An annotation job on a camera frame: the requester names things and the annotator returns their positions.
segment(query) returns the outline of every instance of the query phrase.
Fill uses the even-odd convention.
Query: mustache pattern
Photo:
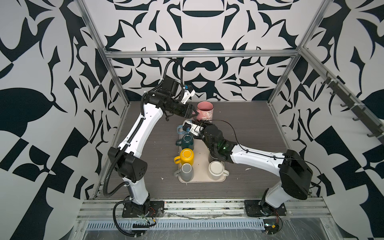
[[[215,71],[217,70],[219,67],[221,66],[221,64],[219,64],[217,67],[216,65],[211,62],[211,61],[205,61],[205,62],[202,62],[202,63],[198,63],[198,62],[195,62],[195,61],[191,61],[191,62],[188,62],[185,67],[184,67],[184,70],[186,71],[193,71],[195,70],[196,68],[205,68],[206,70],[208,71]]]

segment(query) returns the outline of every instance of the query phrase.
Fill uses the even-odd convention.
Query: black and white patterned wall
[[[0,16],[1,239],[67,239],[124,102],[73,0]]]
[[[335,0],[309,50],[383,119],[384,3]],[[290,147],[319,167],[313,194],[322,196],[343,237],[384,237],[384,146],[301,58],[273,106]]]
[[[108,51],[295,49],[321,0],[86,0]],[[289,57],[184,58],[193,100],[267,100]],[[115,59],[130,100],[168,59]],[[170,76],[178,76],[175,69]]]

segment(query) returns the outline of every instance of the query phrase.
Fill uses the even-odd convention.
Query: pink mug
[[[199,113],[196,117],[197,121],[212,120],[214,115],[214,105],[208,101],[199,102],[197,104],[197,112]]]

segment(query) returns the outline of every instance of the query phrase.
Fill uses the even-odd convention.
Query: wood grain surface
[[[140,102],[132,102],[119,142],[129,133],[139,114]],[[214,119],[225,120],[232,124],[242,145],[271,152],[286,151],[266,102],[216,102]],[[167,122],[163,116],[153,128],[144,146],[141,159],[148,163],[144,179],[151,198],[261,197],[265,189],[279,181],[279,177],[265,170],[244,164],[225,163],[230,175],[223,182],[181,183],[173,176],[178,168],[173,158],[178,154],[178,147],[175,145],[175,141],[179,139],[176,127],[183,121],[182,117],[172,116]],[[220,121],[214,123],[223,132],[224,138],[236,141],[233,130],[227,123]],[[109,181],[109,191],[121,182],[122,179],[117,172],[113,172]],[[127,195],[128,190],[121,188],[111,198],[123,199]]]

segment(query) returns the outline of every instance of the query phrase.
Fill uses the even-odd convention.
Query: tray
[[[179,181],[182,183],[193,183],[193,182],[222,182],[225,180],[226,176],[221,176],[217,180],[212,180],[208,175],[208,156],[209,156],[209,150],[207,146],[204,144],[202,140],[194,139],[194,163],[193,163],[193,171],[194,171],[194,177],[191,181],[185,182],[180,176]]]

